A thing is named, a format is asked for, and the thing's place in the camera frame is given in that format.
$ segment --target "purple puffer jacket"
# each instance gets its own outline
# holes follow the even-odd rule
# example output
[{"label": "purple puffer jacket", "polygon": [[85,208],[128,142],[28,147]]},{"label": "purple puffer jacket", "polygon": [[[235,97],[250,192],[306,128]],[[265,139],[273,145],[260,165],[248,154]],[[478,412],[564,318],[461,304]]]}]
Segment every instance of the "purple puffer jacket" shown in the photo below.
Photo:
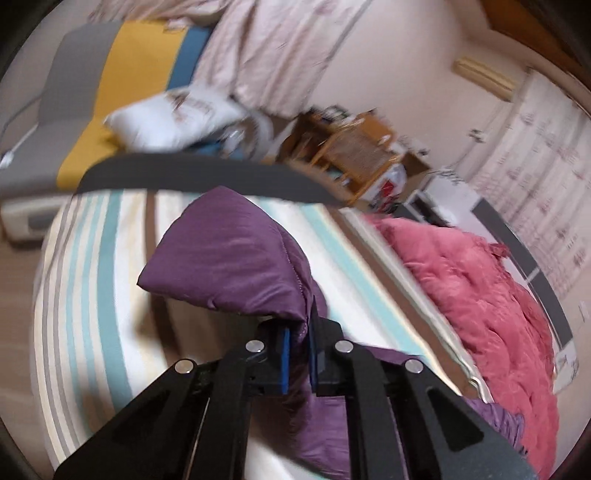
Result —
[{"label": "purple puffer jacket", "polygon": [[[318,313],[328,315],[298,243],[259,207],[225,187],[195,200],[171,225],[138,285],[201,307],[300,321],[292,363],[298,358],[298,342],[306,334],[314,298]],[[409,358],[396,351],[370,350],[388,362],[400,364]],[[291,371],[290,394],[283,401],[290,415],[291,454],[331,478],[348,480],[345,401],[312,395],[307,360],[301,357]],[[510,415],[497,404],[468,403],[521,451],[523,417]]]}]

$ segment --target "bed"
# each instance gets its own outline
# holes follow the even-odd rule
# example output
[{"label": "bed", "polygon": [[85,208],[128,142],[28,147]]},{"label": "bed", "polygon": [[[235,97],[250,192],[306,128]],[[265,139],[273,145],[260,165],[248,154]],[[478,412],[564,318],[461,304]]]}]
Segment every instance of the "bed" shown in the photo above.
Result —
[{"label": "bed", "polygon": [[[35,283],[31,369],[54,467],[176,360],[217,359],[249,339],[256,320],[164,302],[136,286],[171,223],[218,184],[292,234],[350,338],[421,355],[455,392],[492,400],[454,330],[384,240],[319,185],[284,166],[122,155],[89,170],[62,208]],[[246,478],[315,476],[271,449],[265,428],[251,426]]]}]

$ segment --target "wall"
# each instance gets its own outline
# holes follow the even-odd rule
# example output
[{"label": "wall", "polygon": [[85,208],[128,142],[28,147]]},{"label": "wall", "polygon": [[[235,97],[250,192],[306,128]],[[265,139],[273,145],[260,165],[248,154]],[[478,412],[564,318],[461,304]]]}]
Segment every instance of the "wall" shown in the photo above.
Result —
[{"label": "wall", "polygon": [[[377,107],[400,134],[431,148],[433,166],[449,165],[473,144],[468,130],[484,128],[497,113],[494,137],[511,109],[452,72],[461,54],[490,63],[517,82],[525,77],[517,62],[468,42],[446,0],[374,0],[309,104],[337,103],[355,113]],[[478,162],[490,145],[475,148],[467,164]]]},{"label": "wall", "polygon": [[478,0],[448,0],[453,6],[458,19],[468,36],[479,44],[488,46],[515,61],[535,68],[561,86],[577,100],[588,112],[591,112],[591,92],[580,81],[560,70],[531,48],[491,30]]}]

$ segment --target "mattress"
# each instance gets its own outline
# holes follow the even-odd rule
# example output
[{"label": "mattress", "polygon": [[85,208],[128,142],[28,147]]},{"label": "mattress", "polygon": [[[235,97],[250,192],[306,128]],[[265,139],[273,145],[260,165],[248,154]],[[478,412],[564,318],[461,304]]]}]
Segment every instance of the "mattress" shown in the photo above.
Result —
[{"label": "mattress", "polygon": [[[220,358],[257,319],[162,304],[137,278],[197,194],[104,190],[73,197],[44,243],[34,294],[32,376],[56,468],[179,358]],[[355,210],[249,197],[300,244],[329,316],[368,345],[421,355],[455,392],[491,401],[478,369],[400,259]],[[251,425],[245,478],[315,474]]]}]

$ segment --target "floor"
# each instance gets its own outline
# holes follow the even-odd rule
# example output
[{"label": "floor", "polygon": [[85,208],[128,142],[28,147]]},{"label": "floor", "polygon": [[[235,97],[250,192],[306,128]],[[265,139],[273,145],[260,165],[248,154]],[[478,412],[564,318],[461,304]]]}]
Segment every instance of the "floor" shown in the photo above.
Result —
[{"label": "floor", "polygon": [[53,468],[43,445],[31,391],[29,337],[31,294],[40,250],[14,250],[0,242],[0,416],[14,441],[43,479]]}]

